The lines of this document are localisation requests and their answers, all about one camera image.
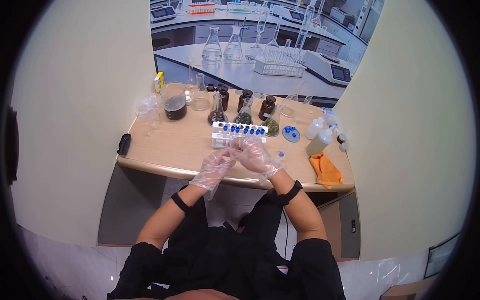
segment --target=tiled floor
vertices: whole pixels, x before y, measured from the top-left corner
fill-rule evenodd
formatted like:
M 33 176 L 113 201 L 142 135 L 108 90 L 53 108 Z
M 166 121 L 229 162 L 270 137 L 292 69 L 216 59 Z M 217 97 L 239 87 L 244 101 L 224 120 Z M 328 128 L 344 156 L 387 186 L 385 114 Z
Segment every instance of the tiled floor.
M 162 204 L 170 195 L 188 184 L 186 180 L 167 179 Z M 237 227 L 240 217 L 253 209 L 265 194 L 252 190 L 219 186 L 205 196 L 209 226 L 221 226 L 228 221 Z M 123 264 L 130 254 L 130 247 L 81 247 L 53 241 L 22 229 L 28 252 L 32 256 L 47 283 L 73 299 L 105 299 L 117 284 Z M 275 242 L 281 256 L 285 253 L 287 223 L 281 218 Z M 297 233 L 288 221 L 287 259 L 290 259 L 297 240 Z M 428 249 L 424 252 L 381 261 L 349 261 L 338 263 L 345 296 L 352 300 L 379 299 L 387 289 L 396 284 L 423 279 Z

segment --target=disposable plastic glove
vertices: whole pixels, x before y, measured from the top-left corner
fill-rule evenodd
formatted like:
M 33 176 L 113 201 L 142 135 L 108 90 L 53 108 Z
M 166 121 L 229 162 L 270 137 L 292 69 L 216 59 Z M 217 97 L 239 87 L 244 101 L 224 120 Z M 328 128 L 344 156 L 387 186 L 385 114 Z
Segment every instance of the disposable plastic glove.
M 200 173 L 190 181 L 190 184 L 199 186 L 208 191 L 213 191 L 213 189 L 225 177 L 228 170 L 230 170 L 236 163 L 234 159 L 225 160 L 223 158 L 224 156 L 230 157 L 228 149 L 215 151 L 205 157 L 202 167 L 200 168 Z
M 234 139 L 230 144 L 230 154 L 242 166 L 257 175 L 261 183 L 266 183 L 266 179 L 286 168 L 284 164 L 268 152 L 261 138 L 257 136 Z

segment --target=orange cloth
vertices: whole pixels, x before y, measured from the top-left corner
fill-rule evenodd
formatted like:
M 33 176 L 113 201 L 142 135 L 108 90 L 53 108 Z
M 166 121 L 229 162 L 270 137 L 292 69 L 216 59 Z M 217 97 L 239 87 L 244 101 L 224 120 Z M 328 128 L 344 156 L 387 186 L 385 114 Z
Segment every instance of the orange cloth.
M 317 183 L 331 189 L 332 185 L 342 184 L 342 173 L 332 164 L 323 152 L 308 159 L 317 172 Z

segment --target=yellow box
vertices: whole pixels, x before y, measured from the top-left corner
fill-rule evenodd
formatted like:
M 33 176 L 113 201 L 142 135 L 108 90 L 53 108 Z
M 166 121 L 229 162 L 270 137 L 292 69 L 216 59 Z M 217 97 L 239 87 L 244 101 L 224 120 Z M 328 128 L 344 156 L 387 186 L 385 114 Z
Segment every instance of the yellow box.
M 163 72 L 158 72 L 155 79 L 155 92 L 160 94 L 160 89 L 165 85 L 165 79 L 163 78 Z

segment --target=black cable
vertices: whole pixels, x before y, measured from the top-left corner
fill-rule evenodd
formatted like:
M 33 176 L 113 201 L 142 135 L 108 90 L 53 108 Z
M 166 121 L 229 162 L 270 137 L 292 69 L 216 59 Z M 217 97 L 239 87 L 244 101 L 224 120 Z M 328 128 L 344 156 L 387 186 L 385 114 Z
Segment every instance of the black cable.
M 285 217 L 285 224 L 287 225 L 287 238 L 285 239 L 285 253 L 283 254 L 283 258 L 287 259 L 287 241 L 288 241 L 288 219 L 287 215 L 285 215 L 285 209 L 282 209 L 283 216 Z

